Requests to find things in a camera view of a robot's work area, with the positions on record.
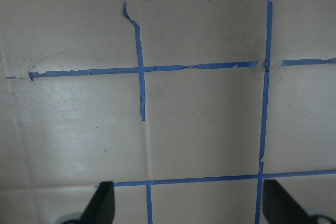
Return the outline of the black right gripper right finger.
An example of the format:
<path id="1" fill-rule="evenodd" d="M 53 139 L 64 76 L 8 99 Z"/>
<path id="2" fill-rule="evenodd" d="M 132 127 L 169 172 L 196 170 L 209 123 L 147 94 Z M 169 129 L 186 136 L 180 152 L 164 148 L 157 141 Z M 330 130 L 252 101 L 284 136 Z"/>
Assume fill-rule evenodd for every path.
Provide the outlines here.
<path id="1" fill-rule="evenodd" d="M 316 223 L 274 179 L 266 179 L 262 189 L 262 211 L 270 224 Z"/>

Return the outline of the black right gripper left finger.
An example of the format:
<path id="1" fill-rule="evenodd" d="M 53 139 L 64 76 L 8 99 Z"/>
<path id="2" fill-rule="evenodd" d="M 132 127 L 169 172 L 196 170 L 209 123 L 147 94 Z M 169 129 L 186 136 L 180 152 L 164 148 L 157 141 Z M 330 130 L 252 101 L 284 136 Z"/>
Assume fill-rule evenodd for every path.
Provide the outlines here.
<path id="1" fill-rule="evenodd" d="M 101 182 L 81 215 L 81 223 L 111 224 L 114 216 L 114 183 Z"/>

